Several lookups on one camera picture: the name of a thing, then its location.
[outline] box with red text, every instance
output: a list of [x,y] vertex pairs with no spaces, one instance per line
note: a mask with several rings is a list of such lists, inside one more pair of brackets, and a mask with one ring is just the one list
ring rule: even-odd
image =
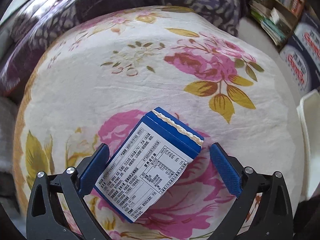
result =
[[287,45],[280,52],[280,56],[286,62],[301,97],[320,86],[317,63],[297,36],[293,35],[289,38]]

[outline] metal screw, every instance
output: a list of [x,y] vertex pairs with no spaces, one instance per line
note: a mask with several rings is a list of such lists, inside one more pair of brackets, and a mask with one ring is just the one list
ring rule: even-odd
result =
[[248,173],[248,174],[252,174],[252,173],[253,173],[253,168],[251,168],[251,167],[246,167],[246,168],[244,169],[244,171],[245,171],[246,173]]
[[74,167],[69,167],[69,168],[67,168],[67,173],[68,174],[72,174],[72,173],[74,173],[75,172],[75,168]]
[[279,171],[276,171],[276,177],[277,177],[277,178],[282,178],[282,173],[279,172]]
[[42,178],[44,176],[44,172],[40,171],[37,176],[38,176],[38,178]]

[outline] cardboard box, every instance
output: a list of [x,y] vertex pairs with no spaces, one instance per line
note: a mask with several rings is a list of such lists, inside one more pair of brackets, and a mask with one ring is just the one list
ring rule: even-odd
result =
[[320,71],[320,26],[306,12],[303,13],[300,23],[297,25],[294,34],[300,43],[308,51]]
[[203,136],[157,107],[108,161],[97,192],[130,223],[153,205],[198,156]]
[[320,86],[319,69],[298,37],[293,35],[288,40],[280,57],[286,62],[301,97]]

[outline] white container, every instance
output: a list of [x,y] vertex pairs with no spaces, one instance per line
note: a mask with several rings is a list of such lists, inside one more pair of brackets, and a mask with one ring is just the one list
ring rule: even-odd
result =
[[305,95],[297,108],[305,145],[305,170],[301,200],[320,195],[320,94]]

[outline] patterned pillow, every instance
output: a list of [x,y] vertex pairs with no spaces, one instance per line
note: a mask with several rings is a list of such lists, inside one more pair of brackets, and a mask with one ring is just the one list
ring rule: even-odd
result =
[[15,42],[21,40],[23,37],[21,33],[25,33],[25,30],[30,30],[34,26],[35,22],[30,21],[30,19],[47,1],[48,0],[30,0],[22,7],[14,20],[11,30],[11,37]]
[[21,26],[15,33],[15,37],[18,41],[27,35],[27,33],[36,25],[36,23],[46,15],[55,5],[58,0],[47,0],[29,19],[28,24]]

